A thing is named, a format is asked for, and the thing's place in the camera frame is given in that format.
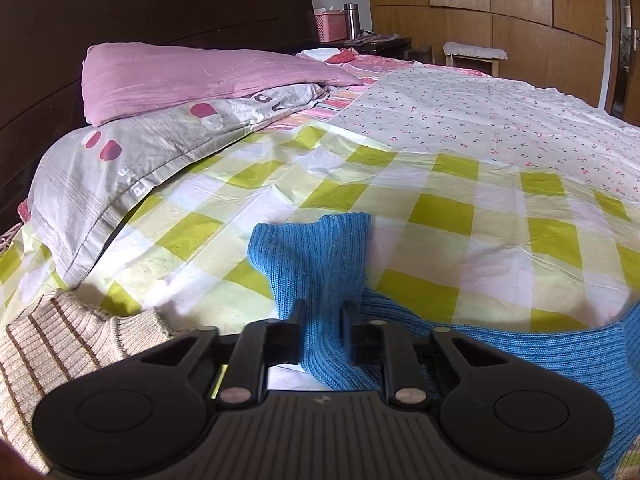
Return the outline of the blue ribbed knit sweater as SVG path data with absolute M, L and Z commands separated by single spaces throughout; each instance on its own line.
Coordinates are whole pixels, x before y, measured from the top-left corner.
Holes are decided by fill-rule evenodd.
M 368 214 L 327 214 L 314 223 L 254 227 L 247 259 L 268 278 L 280 318 L 298 300 L 308 306 L 300 366 L 334 390 L 375 390 L 375 368 L 349 365 L 340 337 L 346 301 L 368 320 L 398 322 L 409 333 L 427 335 L 434 323 L 366 286 L 371 218 Z M 518 333 L 460 325 L 458 332 L 591 388 L 608 402 L 614 436 L 600 466 L 607 479 L 639 475 L 639 309 L 592 330 Z

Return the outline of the green checkered bed sheet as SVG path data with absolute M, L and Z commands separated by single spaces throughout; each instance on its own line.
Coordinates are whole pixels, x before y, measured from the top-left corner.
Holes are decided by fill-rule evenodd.
M 370 214 L 367 283 L 430 321 L 552 332 L 639 299 L 639 209 L 554 172 L 403 152 L 328 125 L 267 129 L 145 196 L 78 287 L 228 333 L 276 312 L 248 261 L 261 223 Z

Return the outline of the beige striped knit garment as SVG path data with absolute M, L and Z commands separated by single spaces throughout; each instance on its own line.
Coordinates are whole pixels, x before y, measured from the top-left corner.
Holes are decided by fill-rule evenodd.
M 32 415 L 47 393 L 173 336 L 155 310 L 112 315 L 71 292 L 51 292 L 17 315 L 1 330 L 1 477 L 48 472 L 32 435 Z

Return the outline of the white floral quilt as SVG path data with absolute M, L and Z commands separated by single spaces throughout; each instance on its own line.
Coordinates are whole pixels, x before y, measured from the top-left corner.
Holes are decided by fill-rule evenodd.
M 552 88 L 412 64 L 378 78 L 331 122 L 401 151 L 550 170 L 639 198 L 638 128 Z

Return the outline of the grey patterned pillow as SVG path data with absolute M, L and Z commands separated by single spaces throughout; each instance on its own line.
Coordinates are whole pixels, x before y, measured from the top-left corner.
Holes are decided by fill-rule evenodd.
M 318 84 L 289 84 L 153 110 L 58 139 L 40 159 L 27 205 L 62 281 L 80 284 L 153 188 L 325 94 Z

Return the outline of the dark bedside table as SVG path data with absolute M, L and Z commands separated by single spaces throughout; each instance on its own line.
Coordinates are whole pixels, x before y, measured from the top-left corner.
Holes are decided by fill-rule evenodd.
M 410 37 L 393 37 L 386 40 L 368 42 L 345 42 L 345 48 L 353 48 L 358 53 L 377 55 L 381 58 L 396 58 L 396 60 L 416 61 L 423 64 L 433 64 L 434 56 L 431 46 L 415 48 Z

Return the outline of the wooden stool with cushion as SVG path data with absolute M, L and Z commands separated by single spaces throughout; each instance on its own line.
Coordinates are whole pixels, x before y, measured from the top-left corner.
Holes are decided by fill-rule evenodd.
M 506 51 L 502 49 L 459 44 L 453 41 L 446 41 L 442 50 L 448 67 L 457 67 L 459 61 L 484 63 L 490 66 L 490 74 L 493 77 L 499 76 L 500 63 L 509 58 Z

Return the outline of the pink pillow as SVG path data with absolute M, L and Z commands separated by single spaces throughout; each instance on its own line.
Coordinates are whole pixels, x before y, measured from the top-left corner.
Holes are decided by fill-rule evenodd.
M 206 99 L 234 99 L 289 84 L 358 86 L 342 68 L 290 54 L 110 42 L 88 49 L 81 91 L 86 121 L 112 120 Z

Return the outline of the steel thermos cup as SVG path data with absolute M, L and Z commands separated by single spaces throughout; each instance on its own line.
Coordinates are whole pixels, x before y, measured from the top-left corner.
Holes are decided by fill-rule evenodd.
M 344 13 L 345 13 L 347 38 L 349 40 L 355 40 L 361 35 L 358 4 L 354 2 L 345 3 Z

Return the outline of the pink storage basket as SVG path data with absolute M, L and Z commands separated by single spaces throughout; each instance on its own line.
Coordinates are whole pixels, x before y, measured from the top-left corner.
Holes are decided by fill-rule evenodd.
M 343 11 L 318 11 L 314 14 L 314 21 L 322 44 L 343 41 L 347 38 L 346 18 Z

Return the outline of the wooden wardrobe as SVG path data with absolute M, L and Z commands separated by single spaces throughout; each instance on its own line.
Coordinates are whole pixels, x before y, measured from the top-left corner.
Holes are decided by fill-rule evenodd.
M 370 0 L 373 28 L 429 47 L 446 42 L 501 49 L 499 74 L 600 103 L 608 0 Z

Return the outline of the dark wooden headboard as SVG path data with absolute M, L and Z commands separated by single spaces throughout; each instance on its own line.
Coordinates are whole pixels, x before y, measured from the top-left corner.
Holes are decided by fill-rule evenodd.
M 311 0 L 1 0 L 1 225 L 40 157 L 85 122 L 88 47 L 140 41 L 294 53 L 317 41 Z

